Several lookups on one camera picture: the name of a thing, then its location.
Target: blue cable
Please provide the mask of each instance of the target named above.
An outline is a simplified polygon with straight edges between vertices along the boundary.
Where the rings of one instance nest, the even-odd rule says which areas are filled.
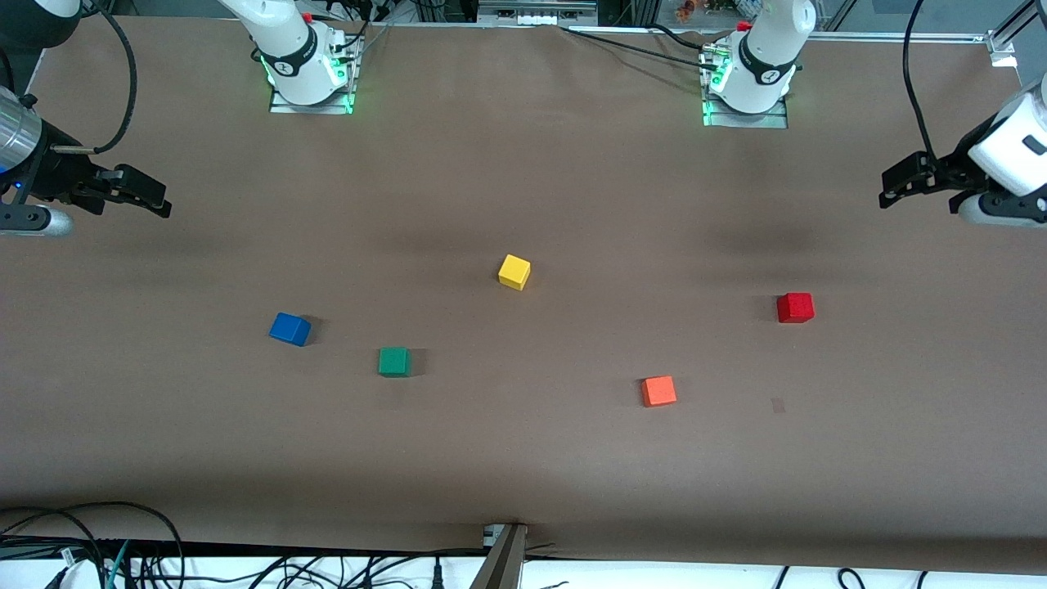
[[[124,562],[124,553],[128,551],[128,544],[131,544],[131,541],[125,540],[124,546],[120,546],[120,551],[116,552],[116,560],[113,561],[113,570],[109,571],[109,579],[106,581],[106,589],[115,589],[116,587],[116,571],[120,569],[120,563]]]

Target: table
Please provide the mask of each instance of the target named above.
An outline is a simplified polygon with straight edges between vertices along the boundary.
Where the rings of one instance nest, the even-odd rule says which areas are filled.
[[[519,520],[565,557],[1044,571],[1047,232],[877,208],[919,146],[899,44],[809,43],[760,131],[703,127],[688,66],[549,27],[395,27],[354,114],[270,115],[238,23],[121,22],[138,106],[97,160],[174,214],[3,242],[0,501],[132,499],[213,542]],[[942,152],[1018,87],[978,45],[913,74]],[[32,90],[101,142],[126,78],[89,19]],[[793,290],[819,317],[778,325]],[[266,337],[279,312],[311,345]],[[422,375],[378,377],[383,346]],[[645,409],[660,375],[680,402]]]

